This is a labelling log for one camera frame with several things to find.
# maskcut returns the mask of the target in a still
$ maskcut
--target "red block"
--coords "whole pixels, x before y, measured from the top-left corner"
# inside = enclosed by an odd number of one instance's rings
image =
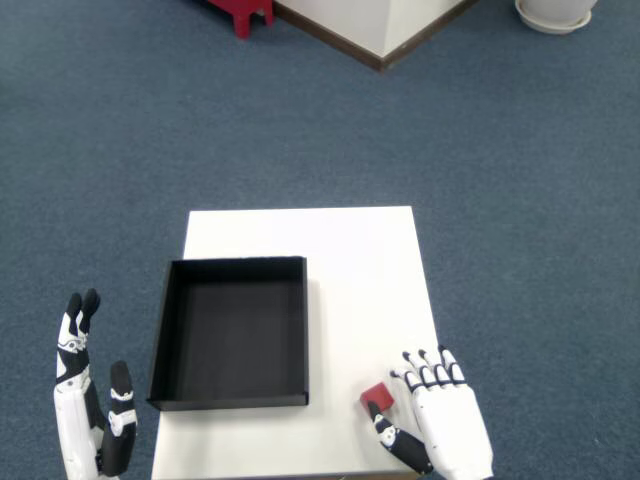
[[[271,0],[208,0],[208,2],[233,15],[233,28],[238,38],[249,38],[249,18],[258,10],[264,11],[264,20],[267,25],[273,23]]]
[[[362,403],[362,406],[367,412],[369,411],[369,402],[374,402],[378,405],[380,411],[384,412],[393,405],[393,397],[384,383],[380,382],[369,390],[365,390],[362,392],[362,395],[360,395],[360,403]]]

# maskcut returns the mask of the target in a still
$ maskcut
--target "flower pot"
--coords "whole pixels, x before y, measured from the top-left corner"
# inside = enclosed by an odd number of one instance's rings
[[[545,33],[570,33],[591,19],[597,0],[516,0],[522,20]]]

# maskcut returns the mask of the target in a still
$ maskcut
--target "blue carpet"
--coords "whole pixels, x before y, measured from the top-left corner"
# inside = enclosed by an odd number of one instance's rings
[[[557,38],[485,0],[380,75],[282,21],[239,41],[192,0],[5,0],[0,476],[63,476],[55,341],[89,286],[99,394],[126,359],[126,478],[150,476],[142,398],[189,210],[410,204],[496,473],[638,478],[639,18],[600,2]]]

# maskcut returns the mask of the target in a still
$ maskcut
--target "black box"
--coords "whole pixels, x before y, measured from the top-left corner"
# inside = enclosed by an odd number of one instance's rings
[[[303,257],[171,262],[147,401],[159,410],[307,405]]]

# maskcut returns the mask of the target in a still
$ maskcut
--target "white table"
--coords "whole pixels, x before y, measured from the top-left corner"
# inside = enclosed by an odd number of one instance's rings
[[[309,405],[162,412],[154,479],[408,470],[358,399],[384,381],[390,418],[417,434],[406,388],[388,376],[403,350],[437,346],[411,207],[189,216],[186,259],[280,255],[308,261]]]

